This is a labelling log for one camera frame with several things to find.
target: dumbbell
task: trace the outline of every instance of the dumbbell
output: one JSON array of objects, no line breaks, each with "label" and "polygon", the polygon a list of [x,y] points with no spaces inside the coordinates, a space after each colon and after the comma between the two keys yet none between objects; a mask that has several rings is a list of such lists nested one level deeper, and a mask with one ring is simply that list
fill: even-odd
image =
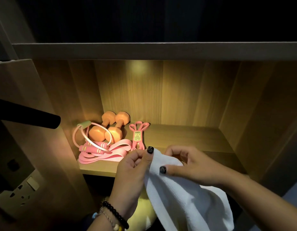
[{"label": "dumbbell", "polygon": [[[126,112],[119,112],[115,116],[116,125],[115,127],[109,127],[108,131],[112,134],[112,143],[116,143],[120,141],[123,137],[123,133],[121,127],[126,125],[130,121],[130,116]],[[110,141],[110,134],[108,132],[105,133],[106,140]]]},{"label": "dumbbell", "polygon": [[[112,111],[105,112],[102,116],[102,126],[107,127],[115,122],[115,113]],[[105,140],[105,130],[99,126],[93,126],[89,131],[89,138],[92,141],[102,142]]]}]

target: wooden shelf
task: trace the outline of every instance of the wooden shelf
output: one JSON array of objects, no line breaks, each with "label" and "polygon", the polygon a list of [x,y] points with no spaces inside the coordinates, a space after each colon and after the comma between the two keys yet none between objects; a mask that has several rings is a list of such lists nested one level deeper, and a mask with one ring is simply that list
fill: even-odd
[{"label": "wooden shelf", "polygon": [[[132,139],[133,132],[127,125],[123,137]],[[164,153],[167,146],[192,145],[205,152],[212,159],[241,173],[245,169],[239,162],[222,132],[217,128],[173,126],[153,124],[144,132],[144,143]],[[80,164],[83,174],[115,177],[118,162],[100,160],[91,164]]]}]

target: yellow bead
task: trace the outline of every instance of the yellow bead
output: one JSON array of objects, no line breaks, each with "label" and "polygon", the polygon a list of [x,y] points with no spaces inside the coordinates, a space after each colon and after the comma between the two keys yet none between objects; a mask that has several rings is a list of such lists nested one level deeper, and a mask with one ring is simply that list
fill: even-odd
[{"label": "yellow bead", "polygon": [[113,230],[114,230],[114,231],[119,231],[119,228],[120,228],[119,225],[116,224],[116,225],[114,226]]}]

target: power outlet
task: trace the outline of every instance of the power outlet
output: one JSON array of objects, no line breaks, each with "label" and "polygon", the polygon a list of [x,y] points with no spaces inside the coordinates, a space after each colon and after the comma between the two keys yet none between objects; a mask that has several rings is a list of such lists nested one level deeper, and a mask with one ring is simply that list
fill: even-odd
[{"label": "power outlet", "polygon": [[17,219],[30,207],[45,185],[43,177],[34,170],[14,191],[0,193],[0,208]]}]

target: fingernail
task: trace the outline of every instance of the fingernail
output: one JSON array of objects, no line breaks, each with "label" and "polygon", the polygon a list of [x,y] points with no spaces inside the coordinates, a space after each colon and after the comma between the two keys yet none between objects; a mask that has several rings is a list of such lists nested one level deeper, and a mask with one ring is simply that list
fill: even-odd
[{"label": "fingernail", "polygon": [[151,146],[149,146],[149,147],[147,148],[147,152],[148,152],[149,154],[152,154],[152,153],[154,152],[154,148],[151,147]]},{"label": "fingernail", "polygon": [[167,172],[167,168],[164,167],[164,166],[161,166],[161,167],[159,168],[159,172],[162,173],[162,174],[166,174],[166,172]]}]

